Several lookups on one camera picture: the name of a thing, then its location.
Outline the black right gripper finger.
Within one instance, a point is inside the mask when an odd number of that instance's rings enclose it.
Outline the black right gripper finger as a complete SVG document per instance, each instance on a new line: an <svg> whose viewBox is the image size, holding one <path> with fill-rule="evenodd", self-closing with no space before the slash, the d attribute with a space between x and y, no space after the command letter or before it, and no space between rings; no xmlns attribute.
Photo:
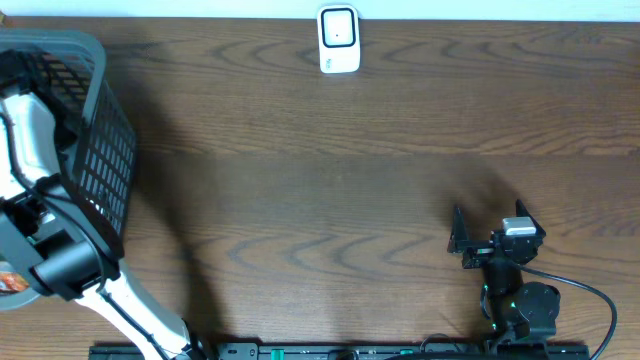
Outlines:
<svg viewBox="0 0 640 360"><path fill-rule="evenodd" d="M531 221L531 223L533 224L533 226L536 229L536 235L537 236L542 237L542 238L544 238L546 236L546 231L536 221L536 219L530 214L530 212L528 211L528 209L526 208L526 206L524 205L524 203L522 202L521 199L517 199L515 201L515 209L516 209L516 215L518 217L528 217L529 218L529 220Z"/></svg>
<svg viewBox="0 0 640 360"><path fill-rule="evenodd" d="M447 245L448 253L462 253L470 244L464 216L458 206L453 208L453 221L449 242Z"/></svg>

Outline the orange tissue packet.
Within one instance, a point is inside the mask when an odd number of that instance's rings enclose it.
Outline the orange tissue packet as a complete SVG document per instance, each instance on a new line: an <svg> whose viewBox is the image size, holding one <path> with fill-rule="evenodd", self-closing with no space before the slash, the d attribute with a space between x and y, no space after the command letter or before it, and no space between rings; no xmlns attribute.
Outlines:
<svg viewBox="0 0 640 360"><path fill-rule="evenodd" d="M20 274L14 272L0 272L0 291L2 293L20 293L28 288L29 283Z"/></svg>

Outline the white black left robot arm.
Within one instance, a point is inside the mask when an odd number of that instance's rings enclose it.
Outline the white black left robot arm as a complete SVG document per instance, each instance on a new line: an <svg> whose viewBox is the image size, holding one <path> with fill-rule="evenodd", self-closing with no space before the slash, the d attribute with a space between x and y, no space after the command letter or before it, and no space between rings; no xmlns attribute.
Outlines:
<svg viewBox="0 0 640 360"><path fill-rule="evenodd" d="M208 359L125 265L136 137L104 70L97 51L1 54L1 307L57 296L103 316L146 359Z"/></svg>

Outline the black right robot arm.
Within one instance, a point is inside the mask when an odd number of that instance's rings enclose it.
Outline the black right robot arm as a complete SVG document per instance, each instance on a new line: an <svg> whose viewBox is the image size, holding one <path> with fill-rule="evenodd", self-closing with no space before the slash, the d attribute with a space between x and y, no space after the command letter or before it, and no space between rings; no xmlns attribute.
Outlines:
<svg viewBox="0 0 640 360"><path fill-rule="evenodd" d="M455 207L447 247L449 253L462 256L463 268L483 273L480 303L494 326L487 341L494 353L500 347L545 342L556 334L559 314L557 288L523 281L522 267L538 255L546 232L520 200L515 209L515 216L503 219L501 228L480 241L471 238L461 209Z"/></svg>

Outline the white barcode scanner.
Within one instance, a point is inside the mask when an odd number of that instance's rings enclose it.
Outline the white barcode scanner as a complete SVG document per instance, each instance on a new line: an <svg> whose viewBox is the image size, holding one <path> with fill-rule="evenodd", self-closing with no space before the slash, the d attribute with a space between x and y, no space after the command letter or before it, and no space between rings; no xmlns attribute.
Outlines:
<svg viewBox="0 0 640 360"><path fill-rule="evenodd" d="M316 21L320 70L325 74L357 71L361 61L357 10L348 4L327 5L319 9Z"/></svg>

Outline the grey plastic shopping basket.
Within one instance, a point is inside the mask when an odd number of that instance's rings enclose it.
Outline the grey plastic shopping basket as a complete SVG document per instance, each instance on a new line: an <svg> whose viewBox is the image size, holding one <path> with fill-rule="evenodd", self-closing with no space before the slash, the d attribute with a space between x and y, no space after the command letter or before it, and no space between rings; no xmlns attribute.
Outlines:
<svg viewBox="0 0 640 360"><path fill-rule="evenodd" d="M1 33L1 271L29 288L3 310L118 278L137 138L78 31Z"/></svg>

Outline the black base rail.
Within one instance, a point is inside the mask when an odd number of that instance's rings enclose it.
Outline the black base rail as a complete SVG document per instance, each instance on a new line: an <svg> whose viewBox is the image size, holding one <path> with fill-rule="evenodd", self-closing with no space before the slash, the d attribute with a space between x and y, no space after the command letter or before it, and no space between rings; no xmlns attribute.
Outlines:
<svg viewBox="0 0 640 360"><path fill-rule="evenodd" d="M511 359L584 360L590 354L585 345L517 345L511 353L502 348ZM388 359L400 355L446 353L454 355L480 354L483 348L475 344L453 345L437 339L426 345L259 345L255 343L220 343L214 350L222 360L328 360L328 359Z"/></svg>

